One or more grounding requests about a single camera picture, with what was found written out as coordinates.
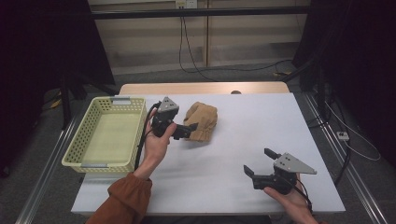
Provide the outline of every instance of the white table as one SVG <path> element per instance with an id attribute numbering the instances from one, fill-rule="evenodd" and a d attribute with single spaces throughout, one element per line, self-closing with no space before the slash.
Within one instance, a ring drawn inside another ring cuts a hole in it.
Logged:
<path id="1" fill-rule="evenodd" d="M 134 95 L 145 96 L 147 107 L 165 96 Z M 257 175 L 274 172 L 273 160 L 263 152 L 265 147 L 281 154 L 289 152 L 318 171 L 317 175 L 302 175 L 315 213 L 345 211 L 293 94 L 166 95 L 180 106 L 176 123 L 182 123 L 196 101 L 217 107 L 219 120 L 210 143 L 171 141 L 165 159 L 151 177 L 154 185 L 148 215 L 283 212 L 277 202 L 253 188 L 243 170 L 245 164 Z M 107 188 L 121 177 L 86 174 L 72 212 L 92 214 L 107 198 Z"/>

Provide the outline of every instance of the brown sleeve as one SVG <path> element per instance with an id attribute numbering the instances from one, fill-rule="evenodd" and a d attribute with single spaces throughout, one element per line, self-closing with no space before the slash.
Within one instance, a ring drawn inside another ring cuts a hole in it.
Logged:
<path id="1" fill-rule="evenodd" d="M 108 188 L 109 197 L 86 222 L 139 223 L 145 216 L 152 182 L 130 173 Z"/>

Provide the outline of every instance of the black robotic claw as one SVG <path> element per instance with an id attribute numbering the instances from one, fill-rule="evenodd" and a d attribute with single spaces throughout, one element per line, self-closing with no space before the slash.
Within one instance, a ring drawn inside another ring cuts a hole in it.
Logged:
<path id="1" fill-rule="evenodd" d="M 276 154 L 269 148 L 264 150 L 265 155 L 275 160 L 274 173 L 272 175 L 254 175 L 254 172 L 244 165 L 245 174 L 253 181 L 254 189 L 270 187 L 281 194 L 288 194 L 297 183 L 296 173 L 315 174 L 316 171 L 295 159 L 288 153 Z"/>
<path id="2" fill-rule="evenodd" d="M 173 123 L 173 119 L 175 115 L 178 113 L 178 105 L 175 104 L 171 99 L 167 96 L 163 98 L 160 106 L 157 109 L 157 113 L 155 113 L 152 118 L 151 128 L 153 133 L 161 137 L 166 131 L 166 128 Z M 195 131 L 198 127 L 198 123 L 194 123 L 190 126 L 185 125 L 177 125 L 175 132 L 172 134 L 174 139 L 178 140 L 180 138 L 189 138 L 191 133 Z"/>

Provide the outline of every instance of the person's arm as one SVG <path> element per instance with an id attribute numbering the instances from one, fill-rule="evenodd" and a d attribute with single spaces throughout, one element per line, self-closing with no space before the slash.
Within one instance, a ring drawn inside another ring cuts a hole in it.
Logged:
<path id="1" fill-rule="evenodd" d="M 148 122 L 144 159 L 139 167 L 126 177 L 116 181 L 108 189 L 109 197 L 86 222 L 92 223 L 139 223 L 149 205 L 152 182 L 149 177 L 166 154 L 169 138 L 176 124 L 168 126 L 161 138 L 151 133 Z"/>
<path id="2" fill-rule="evenodd" d="M 296 187 L 302 189 L 300 182 L 297 182 Z M 318 224 L 309 211 L 305 198 L 297 190 L 292 189 L 288 195 L 283 195 L 275 189 L 267 187 L 264 189 L 264 192 L 277 200 L 296 223 Z"/>

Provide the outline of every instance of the table surface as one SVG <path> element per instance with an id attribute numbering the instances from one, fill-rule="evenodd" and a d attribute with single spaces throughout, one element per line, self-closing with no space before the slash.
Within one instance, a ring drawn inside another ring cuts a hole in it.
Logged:
<path id="1" fill-rule="evenodd" d="M 231 95 L 231 91 L 243 94 Z M 176 123 L 182 123 L 196 101 L 218 108 L 218 125 L 210 143 L 172 140 L 164 161 L 151 177 L 154 186 L 148 215 L 283 212 L 277 202 L 253 189 L 243 172 L 243 164 L 257 175 L 274 172 L 273 161 L 263 153 L 265 147 L 281 154 L 289 152 L 318 171 L 317 175 L 302 175 L 315 212 L 345 211 L 294 96 L 284 83 L 127 84 L 120 94 L 143 95 L 147 107 L 169 96 L 180 106 Z M 106 189 L 121 177 L 86 174 L 72 212 L 94 212 L 106 199 Z"/>

